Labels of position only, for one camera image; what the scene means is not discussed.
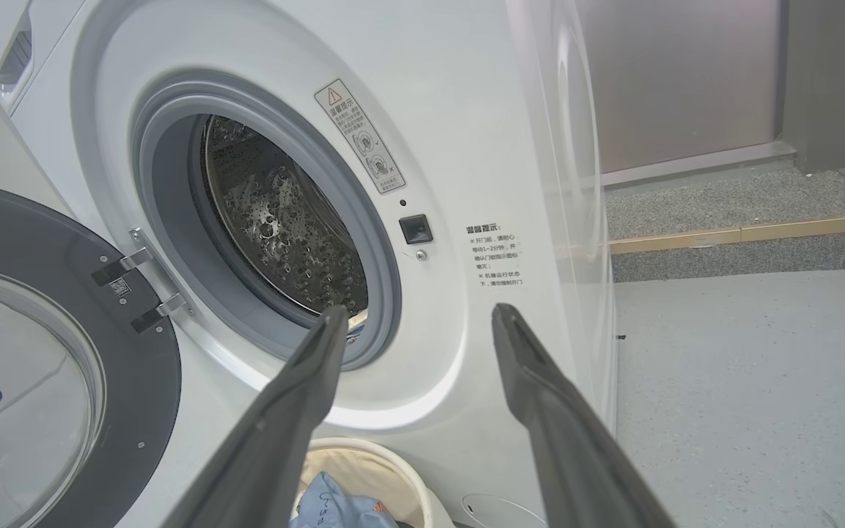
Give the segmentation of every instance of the beige laundry basket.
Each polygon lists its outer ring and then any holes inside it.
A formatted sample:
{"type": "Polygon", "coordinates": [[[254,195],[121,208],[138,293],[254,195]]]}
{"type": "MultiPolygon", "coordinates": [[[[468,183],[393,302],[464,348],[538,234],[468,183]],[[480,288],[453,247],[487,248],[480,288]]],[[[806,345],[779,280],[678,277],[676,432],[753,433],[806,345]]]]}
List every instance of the beige laundry basket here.
{"type": "Polygon", "coordinates": [[[322,438],[309,444],[299,478],[296,505],[319,472],[328,472],[341,491],[383,502],[396,521],[413,528],[453,528],[442,502],[416,470],[386,447],[353,438],[322,438]]]}

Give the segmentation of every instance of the metal post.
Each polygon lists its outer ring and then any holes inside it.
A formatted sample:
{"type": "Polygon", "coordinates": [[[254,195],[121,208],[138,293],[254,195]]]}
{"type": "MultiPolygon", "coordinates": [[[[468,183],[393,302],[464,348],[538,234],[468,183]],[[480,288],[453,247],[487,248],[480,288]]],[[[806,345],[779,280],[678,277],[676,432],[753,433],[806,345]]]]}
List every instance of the metal post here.
{"type": "Polygon", "coordinates": [[[788,50],[782,139],[796,165],[845,167],[845,0],[786,0],[788,50]]]}

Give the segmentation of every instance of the warning label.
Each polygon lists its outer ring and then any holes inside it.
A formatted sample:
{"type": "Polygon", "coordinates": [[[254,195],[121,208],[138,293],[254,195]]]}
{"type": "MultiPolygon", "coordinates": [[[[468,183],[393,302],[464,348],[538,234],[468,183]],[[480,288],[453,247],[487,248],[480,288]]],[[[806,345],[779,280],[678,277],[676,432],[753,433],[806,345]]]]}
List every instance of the warning label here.
{"type": "Polygon", "coordinates": [[[521,241],[499,224],[466,225],[472,260],[482,287],[515,287],[524,284],[521,241]]]}
{"type": "Polygon", "coordinates": [[[380,194],[406,185],[387,146],[383,144],[376,129],[363,113],[361,105],[354,100],[341,79],[318,90],[315,100],[325,109],[328,117],[332,118],[335,126],[351,144],[354,153],[361,158],[367,174],[380,194]]]}

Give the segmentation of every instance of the blue cloth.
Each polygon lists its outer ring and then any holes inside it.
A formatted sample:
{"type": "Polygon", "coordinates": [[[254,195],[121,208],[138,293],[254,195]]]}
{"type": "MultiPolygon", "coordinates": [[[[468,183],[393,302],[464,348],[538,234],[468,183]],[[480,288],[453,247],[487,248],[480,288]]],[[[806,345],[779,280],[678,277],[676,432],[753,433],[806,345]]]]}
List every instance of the blue cloth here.
{"type": "Polygon", "coordinates": [[[299,501],[289,528],[397,528],[380,501],[345,495],[331,475],[319,472],[299,501]]]}

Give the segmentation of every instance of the open round door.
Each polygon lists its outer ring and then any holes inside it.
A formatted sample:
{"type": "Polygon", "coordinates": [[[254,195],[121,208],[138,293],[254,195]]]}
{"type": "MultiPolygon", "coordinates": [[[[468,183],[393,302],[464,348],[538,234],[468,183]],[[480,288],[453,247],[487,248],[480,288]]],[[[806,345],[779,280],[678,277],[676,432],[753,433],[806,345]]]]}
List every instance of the open round door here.
{"type": "Polygon", "coordinates": [[[178,341],[137,270],[77,221],[0,191],[0,528],[113,527],[178,413],[178,341]]]}

